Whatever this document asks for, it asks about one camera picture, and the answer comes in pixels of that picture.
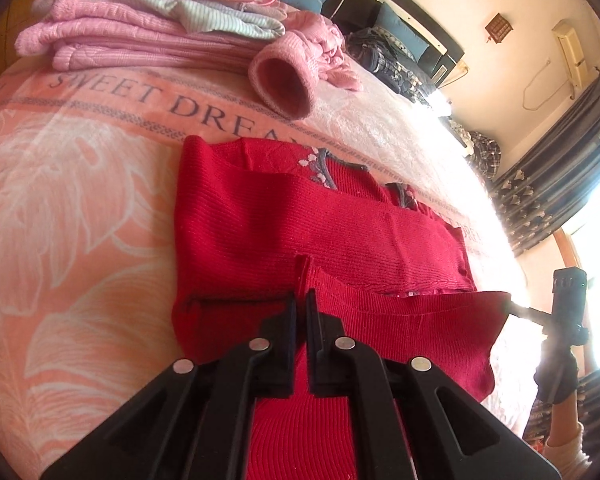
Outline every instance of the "white sleeve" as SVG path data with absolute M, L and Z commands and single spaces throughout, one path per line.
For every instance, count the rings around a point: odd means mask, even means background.
M 577 436 L 560 447 L 544 446 L 542 455 L 560 472 L 562 480 L 576 480 L 587 470 L 591 462 L 582 452 L 582 424 Z

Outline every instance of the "bed frame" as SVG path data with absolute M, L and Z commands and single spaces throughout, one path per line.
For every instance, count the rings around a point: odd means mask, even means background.
M 322 14 L 348 34 L 373 27 L 383 2 L 429 44 L 418 65 L 439 86 L 464 56 L 464 50 L 413 0 L 327 0 L 322 6 Z

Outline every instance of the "wall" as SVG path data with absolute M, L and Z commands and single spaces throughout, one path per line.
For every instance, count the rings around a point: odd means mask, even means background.
M 594 26 L 596 27 L 598 39 L 600 40 L 600 19 L 596 16 L 596 13 L 593 12 L 593 9 L 591 9 L 590 15 Z M 600 57 L 595 63 L 595 67 L 600 70 Z M 545 133 L 547 133 L 549 128 L 555 124 L 561 115 L 569 109 L 569 106 L 571 106 L 572 103 L 573 101 L 567 97 L 564 101 L 558 104 L 555 110 L 553 110 L 547 116 L 547 118 L 538 124 L 538 126 L 536 126 L 531 133 L 529 133 L 526 137 L 523 137 L 523 139 L 521 139 L 516 146 L 502 153 L 502 160 L 500 161 L 498 175 L 504 173 L 517 161 L 519 161 L 520 158 L 525 155 L 525 153 L 531 149 L 531 147 L 533 147 L 533 145 L 538 142 L 538 140 L 540 140 Z
M 567 76 L 552 28 L 568 19 L 576 28 L 589 65 L 600 59 L 599 35 L 585 0 L 414 1 L 465 50 L 468 75 L 444 89 L 453 103 L 454 115 L 469 129 L 493 136 L 505 156 L 545 119 L 553 117 L 554 110 L 567 104 L 570 88 L 560 88 Z M 501 44 L 487 43 L 484 27 L 497 12 L 514 30 Z M 555 89 L 560 90 L 538 111 L 524 110 L 523 89 L 547 59 L 551 64 L 527 91 L 526 104 L 534 107 Z

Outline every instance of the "plaid clothing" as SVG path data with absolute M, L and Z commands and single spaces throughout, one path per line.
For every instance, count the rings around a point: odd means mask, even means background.
M 347 38 L 347 54 L 363 68 L 374 74 L 382 83 L 412 103 L 429 106 L 418 88 L 422 81 L 402 63 L 396 48 L 371 28 L 350 34 Z
M 485 178 L 492 179 L 498 173 L 502 152 L 500 146 L 494 139 L 479 134 L 478 132 L 469 132 L 474 152 L 467 157 L 469 165 Z

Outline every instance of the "hand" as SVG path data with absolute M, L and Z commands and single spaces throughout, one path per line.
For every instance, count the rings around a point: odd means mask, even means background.
M 578 363 L 571 347 L 547 339 L 542 343 L 540 364 L 534 381 L 538 399 L 560 404 L 578 389 Z

